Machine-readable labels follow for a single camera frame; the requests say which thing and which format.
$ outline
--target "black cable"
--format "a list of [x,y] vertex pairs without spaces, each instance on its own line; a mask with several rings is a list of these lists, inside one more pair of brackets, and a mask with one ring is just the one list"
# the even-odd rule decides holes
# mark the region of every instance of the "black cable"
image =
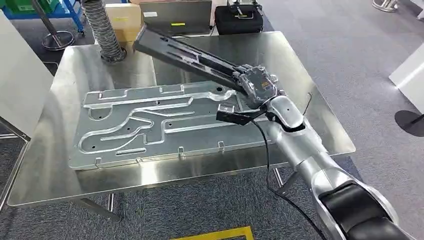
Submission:
[[273,192],[275,195],[279,196],[284,201],[286,201],[288,204],[290,204],[293,208],[295,208],[309,222],[309,224],[313,227],[315,232],[321,237],[322,240],[327,240],[326,237],[324,236],[323,232],[317,227],[317,225],[315,225],[315,223],[309,218],[308,215],[306,215],[306,213],[300,207],[298,207],[294,202],[292,202],[290,199],[288,199],[284,195],[278,193],[276,190],[274,190],[270,186],[270,150],[268,149],[267,137],[265,136],[265,133],[264,133],[264,130],[262,130],[262,127],[259,126],[259,124],[255,120],[252,119],[250,121],[251,121],[251,123],[253,123],[259,129],[260,134],[262,134],[263,141],[265,142],[265,148],[266,148],[266,187],[271,192]]

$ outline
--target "stainless steel table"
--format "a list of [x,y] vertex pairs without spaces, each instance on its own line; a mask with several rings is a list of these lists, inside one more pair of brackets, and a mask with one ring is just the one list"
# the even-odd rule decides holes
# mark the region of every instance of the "stainless steel table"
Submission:
[[[310,98],[308,93],[312,93],[306,116],[330,155],[355,151],[351,139],[281,32],[192,37],[183,41],[238,65],[266,66],[269,72],[278,76],[279,87],[301,111]],[[80,107],[87,92],[204,80],[132,50],[128,51],[123,62],[107,64],[101,60],[97,45],[66,48],[34,136],[18,159],[22,160],[21,167],[11,188],[8,205],[30,207],[77,201],[107,215],[107,210],[101,210],[86,198],[265,167],[263,147],[96,170],[74,171],[68,167]],[[271,164],[274,168],[287,165],[276,147],[271,147]]]

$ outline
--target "floor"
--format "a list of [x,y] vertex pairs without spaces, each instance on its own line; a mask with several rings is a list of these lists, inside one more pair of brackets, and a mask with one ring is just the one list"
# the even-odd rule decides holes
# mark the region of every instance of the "floor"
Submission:
[[[350,158],[339,159],[340,164],[390,200],[405,231],[416,238],[424,236],[424,186],[420,184],[424,180],[424,142],[396,125],[397,111],[416,109],[388,79],[424,42],[424,22],[416,20],[416,7],[405,0],[399,4],[398,12],[385,13],[373,8],[370,0],[260,3],[272,27],[284,33],[356,145],[357,151]],[[31,37],[44,35],[41,22],[13,24],[43,61],[60,59],[59,53],[50,54],[37,47],[39,40]],[[53,24],[61,30],[75,30],[67,20]],[[90,36],[78,37],[77,44],[89,43]],[[0,149],[6,144],[9,142],[0,142]],[[1,155],[13,153],[2,151]],[[255,239],[315,239],[316,235],[296,212],[264,189],[264,174],[256,171],[125,193],[118,198],[117,211],[126,216],[119,225],[70,203],[34,209],[7,208],[0,215],[0,236],[169,239],[252,225]],[[313,216],[307,192],[302,185],[295,187],[290,196]],[[178,194],[184,191],[196,194]]]
[[352,138],[364,181],[389,199],[403,229],[422,237],[424,139],[396,125],[397,111],[416,109],[388,76],[424,42],[424,22],[407,1],[396,13],[371,2],[261,0]]

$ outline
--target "cardboard box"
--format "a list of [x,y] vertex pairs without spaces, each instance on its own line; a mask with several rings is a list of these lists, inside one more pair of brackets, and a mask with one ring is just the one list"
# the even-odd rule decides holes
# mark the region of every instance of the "cardboard box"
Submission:
[[133,3],[110,3],[105,7],[118,41],[134,42],[143,24],[140,6]]

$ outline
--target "laptop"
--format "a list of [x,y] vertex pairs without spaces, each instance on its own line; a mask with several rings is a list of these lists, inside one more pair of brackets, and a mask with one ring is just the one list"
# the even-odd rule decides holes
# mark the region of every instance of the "laptop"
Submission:
[[212,0],[140,2],[144,22],[177,36],[210,31]]

